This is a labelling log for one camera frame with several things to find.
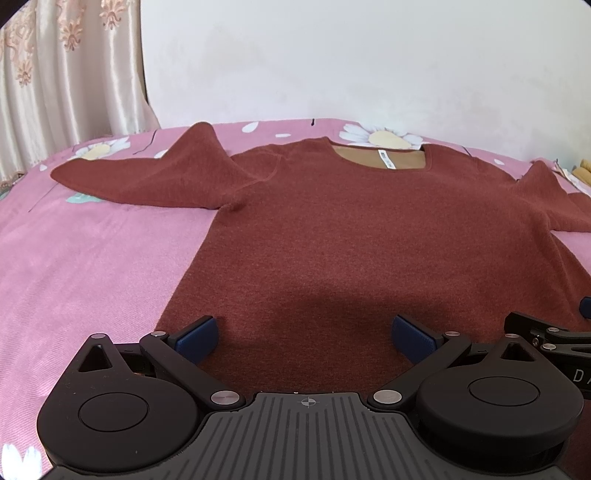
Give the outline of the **dark red knit sweater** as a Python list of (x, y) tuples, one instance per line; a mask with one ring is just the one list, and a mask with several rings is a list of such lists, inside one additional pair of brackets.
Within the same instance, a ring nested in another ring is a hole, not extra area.
[(520, 178), (440, 145), (377, 151), (307, 139), (230, 155), (190, 127), (158, 159), (75, 159), (65, 187), (214, 219), (158, 328), (202, 315), (221, 341), (204, 370), (245, 394), (370, 393), (403, 370), (393, 318), (493, 342), (519, 311), (572, 330), (590, 277), (559, 232), (590, 199), (543, 162)]

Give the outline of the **pink floral bed sheet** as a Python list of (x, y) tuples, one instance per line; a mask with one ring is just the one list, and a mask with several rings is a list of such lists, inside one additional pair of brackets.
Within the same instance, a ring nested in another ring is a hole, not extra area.
[(157, 322), (213, 215), (111, 205), (72, 193), (50, 171), (77, 156), (157, 158), (177, 128), (95, 139), (40, 162), (1, 202), (1, 475), (49, 467), (37, 414), (86, 337), (134, 341)]

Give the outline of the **cream floral satin curtain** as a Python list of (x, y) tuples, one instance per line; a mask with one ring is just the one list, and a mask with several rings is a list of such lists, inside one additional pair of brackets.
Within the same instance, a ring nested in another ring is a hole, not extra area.
[(28, 1), (1, 29), (1, 181), (99, 137), (158, 128), (137, 1)]

